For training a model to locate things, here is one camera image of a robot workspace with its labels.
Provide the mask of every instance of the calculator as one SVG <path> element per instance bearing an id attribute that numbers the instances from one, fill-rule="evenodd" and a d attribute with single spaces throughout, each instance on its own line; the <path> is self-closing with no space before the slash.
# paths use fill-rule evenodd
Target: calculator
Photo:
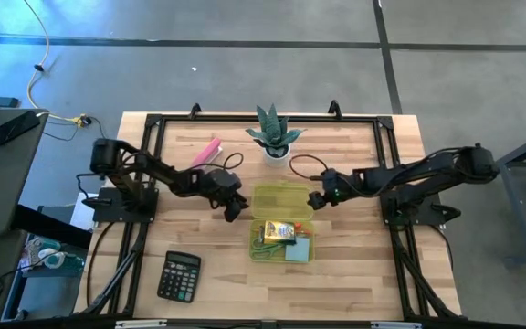
<path id="1" fill-rule="evenodd" d="M 192 302 L 200 274 L 200 257 L 180 251 L 165 254 L 158 297 L 177 302 Z"/>

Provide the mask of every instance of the pink object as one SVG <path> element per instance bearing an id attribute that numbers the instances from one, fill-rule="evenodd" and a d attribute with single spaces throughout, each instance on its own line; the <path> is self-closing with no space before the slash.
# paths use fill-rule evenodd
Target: pink object
<path id="1" fill-rule="evenodd" d="M 192 165 L 201 165 L 201 164 L 207 164 L 211 161 L 213 161 L 218 154 L 222 151 L 222 148 L 220 147 L 220 139 L 215 138 L 210 142 L 210 144 L 202 151 L 199 155 L 196 156 L 194 161 L 192 162 Z"/>

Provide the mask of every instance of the wooden table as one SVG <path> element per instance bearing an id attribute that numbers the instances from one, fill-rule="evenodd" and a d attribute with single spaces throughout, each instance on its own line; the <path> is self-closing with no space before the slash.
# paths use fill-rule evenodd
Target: wooden table
<path id="1" fill-rule="evenodd" d="M 140 147 L 147 112 L 125 112 L 118 138 Z M 417 118 L 396 115 L 394 131 L 403 163 L 424 156 Z M 258 129 L 256 122 L 169 122 L 162 159 L 179 169 L 191 164 L 210 141 L 218 137 L 222 161 L 241 152 L 245 162 L 234 171 L 243 182 L 240 192 L 250 201 L 257 182 L 287 180 L 312 184 L 288 167 L 271 168 L 263 153 L 245 133 Z M 353 168 L 376 166 L 373 130 L 362 123 L 291 123 L 290 129 L 307 128 L 292 145 L 292 154 L 314 154 L 328 166 L 350 173 Z M 297 160 L 304 175 L 317 175 L 321 167 L 311 159 Z M 357 198 L 337 207 L 326 207 L 312 218 L 316 231 L 315 260 L 308 264 L 257 263 L 248 256 L 251 212 L 243 211 L 233 223 L 222 210 L 211 210 L 200 197 L 178 198 L 165 185 L 155 221 L 150 226 L 143 257 L 135 317 L 285 319 L 285 320 L 400 320 L 403 318 L 388 229 L 382 224 L 377 198 Z M 91 277 L 94 298 L 115 271 L 123 224 L 115 224 L 101 242 Z M 96 243 L 103 226 L 92 239 Z M 416 227 L 422 271 L 431 286 L 459 313 L 458 297 L 445 241 L 430 227 Z M 203 269 L 190 304 L 157 297 L 157 286 L 167 250 L 202 257 Z M 85 271 L 75 311 L 85 308 Z M 412 306 L 417 312 L 415 285 L 407 273 Z M 126 277 L 121 305 L 129 288 Z"/>

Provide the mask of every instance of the calculator display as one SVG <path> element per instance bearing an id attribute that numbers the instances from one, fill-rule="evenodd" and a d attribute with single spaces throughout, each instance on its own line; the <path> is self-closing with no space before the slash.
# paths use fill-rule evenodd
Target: calculator display
<path id="1" fill-rule="evenodd" d="M 181 255 L 176 255 L 176 254 L 168 255 L 168 260 L 180 261 L 186 264 L 193 264 L 196 266 L 200 264 L 200 262 L 197 259 L 190 258 L 190 257 L 184 257 Z"/>

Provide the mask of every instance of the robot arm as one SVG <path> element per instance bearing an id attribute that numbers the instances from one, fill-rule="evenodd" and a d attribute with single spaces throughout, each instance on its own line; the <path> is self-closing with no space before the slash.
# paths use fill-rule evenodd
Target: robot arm
<path id="1" fill-rule="evenodd" d="M 219 168 L 208 173 L 196 168 L 175 170 L 124 141 L 97 140 L 92 150 L 90 170 L 111 180 L 121 192 L 125 210 L 141 207 L 145 198 L 143 192 L 146 188 L 131 178 L 132 173 L 146 174 L 168 185 L 176 196 L 201 196 L 210 201 L 212 208 L 226 207 L 225 219 L 228 222 L 235 220 L 241 209 L 248 207 L 247 200 L 237 192 L 241 181 L 236 174 Z"/>
<path id="2" fill-rule="evenodd" d="M 417 162 L 391 169 L 354 169 L 351 175 L 327 169 L 314 178 L 322 181 L 324 194 L 310 193 L 308 204 L 318 210 L 327 204 L 337 206 L 352 198 L 380 196 L 395 189 L 397 205 L 401 206 L 462 183 L 486 184 L 498 173 L 492 153 L 477 143 L 474 147 L 442 149 Z M 407 184 L 422 179 L 418 184 Z"/>

